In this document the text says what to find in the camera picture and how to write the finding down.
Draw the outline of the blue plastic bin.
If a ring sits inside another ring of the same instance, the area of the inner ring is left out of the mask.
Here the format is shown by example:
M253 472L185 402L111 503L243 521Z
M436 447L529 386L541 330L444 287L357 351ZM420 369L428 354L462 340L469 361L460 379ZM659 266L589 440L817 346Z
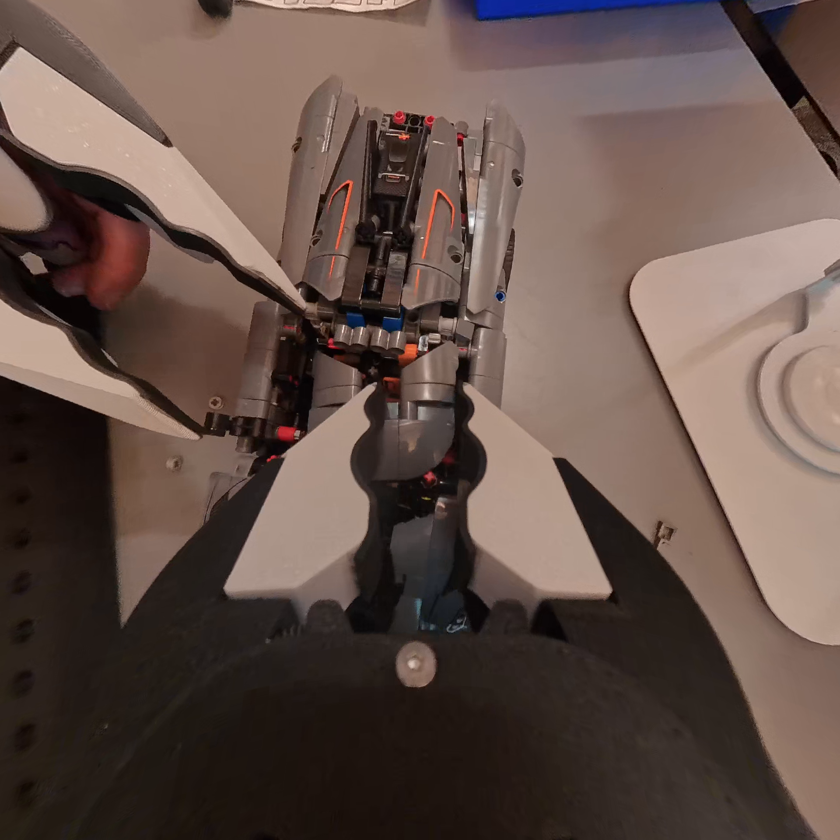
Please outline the blue plastic bin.
M509 20L710 3L711 1L474 1L473 5L478 20Z

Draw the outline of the person's left hand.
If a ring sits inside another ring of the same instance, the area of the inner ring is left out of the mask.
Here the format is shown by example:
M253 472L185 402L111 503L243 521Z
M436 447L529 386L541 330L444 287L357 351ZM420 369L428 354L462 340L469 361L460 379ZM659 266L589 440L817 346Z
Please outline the person's left hand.
M144 277L149 229L67 191L58 190L54 200L83 232L87 255L73 266L52 269L52 287L65 298L84 297L100 311L115 309Z

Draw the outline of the black perforated chair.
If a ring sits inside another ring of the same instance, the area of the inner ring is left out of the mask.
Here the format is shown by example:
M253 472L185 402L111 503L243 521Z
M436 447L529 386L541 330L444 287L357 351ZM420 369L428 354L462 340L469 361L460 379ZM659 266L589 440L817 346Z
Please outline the black perforated chair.
M1 389L1 817L19 838L56 786L119 630L107 422Z

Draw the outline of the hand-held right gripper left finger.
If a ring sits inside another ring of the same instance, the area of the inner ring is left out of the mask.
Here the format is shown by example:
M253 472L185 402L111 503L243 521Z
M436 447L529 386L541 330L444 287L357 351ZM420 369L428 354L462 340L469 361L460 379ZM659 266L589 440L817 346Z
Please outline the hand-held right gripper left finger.
M224 584L228 598L286 599L305 618L315 602L345 609L359 595L353 558L371 505L352 455L374 392L365 387L287 452Z

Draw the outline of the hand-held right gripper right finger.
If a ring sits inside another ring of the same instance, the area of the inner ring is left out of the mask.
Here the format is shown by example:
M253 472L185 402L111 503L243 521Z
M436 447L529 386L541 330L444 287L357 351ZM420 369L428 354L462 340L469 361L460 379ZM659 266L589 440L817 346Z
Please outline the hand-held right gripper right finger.
M517 602L605 602L613 593L550 451L472 385L466 430L483 455L468 495L475 547L470 589L488 607Z

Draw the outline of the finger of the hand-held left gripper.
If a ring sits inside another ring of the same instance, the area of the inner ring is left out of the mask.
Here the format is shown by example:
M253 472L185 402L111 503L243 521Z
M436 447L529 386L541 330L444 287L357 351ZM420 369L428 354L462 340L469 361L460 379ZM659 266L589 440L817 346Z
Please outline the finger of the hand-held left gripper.
M118 203L170 242L303 314L274 257L175 147L154 139L22 46L2 64L3 135L89 201Z
M19 253L3 241L2 376L126 424L201 439L201 424L151 383L121 369L89 332L30 294L36 276Z

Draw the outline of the white monitor stand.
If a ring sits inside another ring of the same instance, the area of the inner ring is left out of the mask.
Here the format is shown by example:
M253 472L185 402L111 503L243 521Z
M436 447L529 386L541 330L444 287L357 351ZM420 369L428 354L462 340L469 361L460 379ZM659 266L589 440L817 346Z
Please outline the white monitor stand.
M839 638L838 246L825 218L647 263L633 315L771 612Z

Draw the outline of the white sticker sheet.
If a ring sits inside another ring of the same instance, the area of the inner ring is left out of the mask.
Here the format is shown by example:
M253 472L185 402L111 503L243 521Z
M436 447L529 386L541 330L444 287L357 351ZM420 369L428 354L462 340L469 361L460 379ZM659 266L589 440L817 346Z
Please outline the white sticker sheet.
M240 4L255 4L274 7L284 11L308 11L309 9L331 9L346 14L366 14L381 11L396 11L414 4L414 1L238 1Z

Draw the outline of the grey lego car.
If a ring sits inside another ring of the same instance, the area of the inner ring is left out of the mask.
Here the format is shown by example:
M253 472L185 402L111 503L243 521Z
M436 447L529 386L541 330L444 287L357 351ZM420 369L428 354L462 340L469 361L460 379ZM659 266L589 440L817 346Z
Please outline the grey lego car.
M254 306L237 405L206 429L237 439L205 519L368 385L378 543L349 608L364 632L457 634L487 614L468 587L467 470L459 403L501 403L503 330L524 142L497 101L480 130L432 113L361 108L328 77L291 150L278 264L306 309Z

